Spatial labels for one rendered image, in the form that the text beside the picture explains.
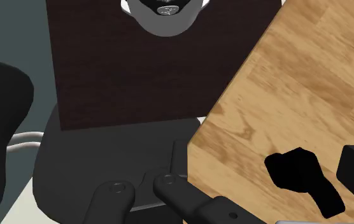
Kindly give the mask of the dark brown robot stand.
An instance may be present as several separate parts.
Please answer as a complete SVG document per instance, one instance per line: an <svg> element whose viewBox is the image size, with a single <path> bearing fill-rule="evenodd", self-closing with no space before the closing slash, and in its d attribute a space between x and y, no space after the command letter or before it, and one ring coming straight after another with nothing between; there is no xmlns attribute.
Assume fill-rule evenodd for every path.
<svg viewBox="0 0 354 224"><path fill-rule="evenodd" d="M181 34L144 30L121 0L46 0L64 130L206 116L282 0L209 0Z"/></svg>

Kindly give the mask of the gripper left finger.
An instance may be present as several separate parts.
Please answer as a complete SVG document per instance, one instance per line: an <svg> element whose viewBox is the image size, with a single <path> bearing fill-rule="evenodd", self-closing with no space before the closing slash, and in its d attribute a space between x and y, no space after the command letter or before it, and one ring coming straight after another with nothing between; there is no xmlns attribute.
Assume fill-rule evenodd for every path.
<svg viewBox="0 0 354 224"><path fill-rule="evenodd" d="M187 224L267 224L224 196L214 198L181 176L187 171L187 140L173 143L170 172L152 181L155 196ZM107 181L93 193L83 224L125 224L133 207L135 188L128 181Z"/></svg>

